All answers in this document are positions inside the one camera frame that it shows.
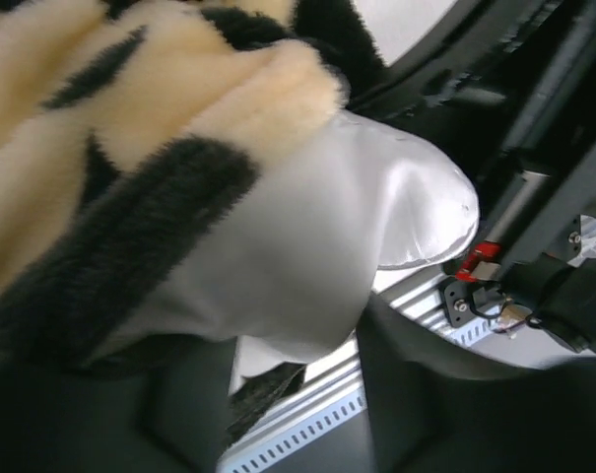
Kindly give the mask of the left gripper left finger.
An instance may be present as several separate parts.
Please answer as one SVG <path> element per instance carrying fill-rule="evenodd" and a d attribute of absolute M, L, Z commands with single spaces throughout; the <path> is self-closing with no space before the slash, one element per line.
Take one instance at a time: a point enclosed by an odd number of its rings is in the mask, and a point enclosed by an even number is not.
<path fill-rule="evenodd" d="M 190 344 L 162 368 L 98 379 L 0 369 L 0 472 L 214 472 L 233 344 Z"/>

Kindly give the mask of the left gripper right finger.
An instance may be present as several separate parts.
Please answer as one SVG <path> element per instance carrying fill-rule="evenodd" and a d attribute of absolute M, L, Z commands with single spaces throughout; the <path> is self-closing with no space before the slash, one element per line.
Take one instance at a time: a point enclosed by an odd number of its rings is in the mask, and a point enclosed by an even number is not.
<path fill-rule="evenodd" d="M 507 365 L 374 295 L 361 367 L 380 472 L 596 472 L 596 358 Z"/>

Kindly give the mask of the white pillow insert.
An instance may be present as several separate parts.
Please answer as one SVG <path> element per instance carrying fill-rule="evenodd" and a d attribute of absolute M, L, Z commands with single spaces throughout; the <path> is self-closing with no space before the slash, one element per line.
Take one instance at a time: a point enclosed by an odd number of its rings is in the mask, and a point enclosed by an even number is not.
<path fill-rule="evenodd" d="M 341 112 L 256 186 L 102 345 L 158 334 L 237 342 L 232 386 L 344 344 L 380 269 L 461 254 L 479 226 L 469 178 L 439 148 Z"/>

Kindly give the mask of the black beige patterned pillowcase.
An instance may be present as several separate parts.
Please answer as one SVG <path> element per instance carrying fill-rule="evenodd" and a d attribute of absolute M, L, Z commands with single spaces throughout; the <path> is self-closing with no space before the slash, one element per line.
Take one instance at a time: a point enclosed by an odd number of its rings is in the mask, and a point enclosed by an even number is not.
<path fill-rule="evenodd" d="M 88 361 L 385 70 L 351 1 L 0 1 L 0 360 Z"/>

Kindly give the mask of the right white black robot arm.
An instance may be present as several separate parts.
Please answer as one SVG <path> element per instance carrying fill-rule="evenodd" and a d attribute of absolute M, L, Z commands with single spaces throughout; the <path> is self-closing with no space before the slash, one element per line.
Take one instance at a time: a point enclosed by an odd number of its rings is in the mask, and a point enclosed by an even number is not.
<path fill-rule="evenodd" d="M 425 138 L 473 181 L 481 224 L 443 267 L 448 322 L 538 328 L 596 354 L 596 1 L 459 1 L 351 104 Z"/>

